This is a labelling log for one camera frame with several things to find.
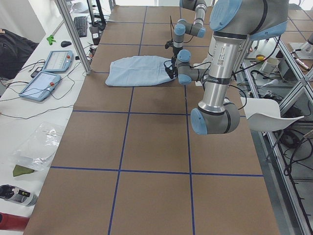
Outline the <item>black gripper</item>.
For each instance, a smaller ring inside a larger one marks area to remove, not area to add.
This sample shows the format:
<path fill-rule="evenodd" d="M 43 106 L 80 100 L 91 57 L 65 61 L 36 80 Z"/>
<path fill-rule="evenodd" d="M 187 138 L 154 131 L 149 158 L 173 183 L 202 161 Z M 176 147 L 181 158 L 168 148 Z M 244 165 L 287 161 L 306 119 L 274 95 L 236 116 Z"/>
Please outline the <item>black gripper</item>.
<path fill-rule="evenodd" d="M 173 56 L 177 58 L 179 52 L 182 50 L 182 47 L 173 47 Z"/>
<path fill-rule="evenodd" d="M 178 75 L 178 69 L 176 66 L 176 57 L 172 57 L 171 62 L 172 62 L 171 67 L 172 67 L 173 76 L 177 76 Z"/>

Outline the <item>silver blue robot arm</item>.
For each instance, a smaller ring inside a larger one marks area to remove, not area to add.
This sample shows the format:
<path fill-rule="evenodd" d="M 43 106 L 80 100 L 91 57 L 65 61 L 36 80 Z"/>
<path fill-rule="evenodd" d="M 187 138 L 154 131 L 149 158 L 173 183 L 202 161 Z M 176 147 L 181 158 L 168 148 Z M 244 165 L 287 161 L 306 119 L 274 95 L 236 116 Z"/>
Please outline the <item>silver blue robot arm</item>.
<path fill-rule="evenodd" d="M 195 12 L 195 18 L 193 23 L 189 23 L 185 19 L 179 19 L 174 27 L 173 37 L 173 53 L 177 57 L 178 53 L 183 49 L 184 35 L 203 38 L 206 29 L 203 26 L 204 18 L 207 11 L 207 5 L 204 0 L 180 0 L 180 7 Z"/>
<path fill-rule="evenodd" d="M 215 43 L 207 69 L 191 67 L 191 54 L 183 48 L 185 34 L 204 36 L 206 3 L 182 0 L 180 5 L 196 14 L 193 23 L 181 19 L 174 29 L 176 75 L 183 85 L 200 81 L 204 88 L 202 100 L 191 111 L 192 128 L 199 135 L 230 133 L 238 127 L 240 114 L 225 95 L 240 44 L 247 39 L 262 40 L 282 35 L 287 27 L 289 3 L 286 0 L 218 1 L 210 14 L 209 24 Z"/>

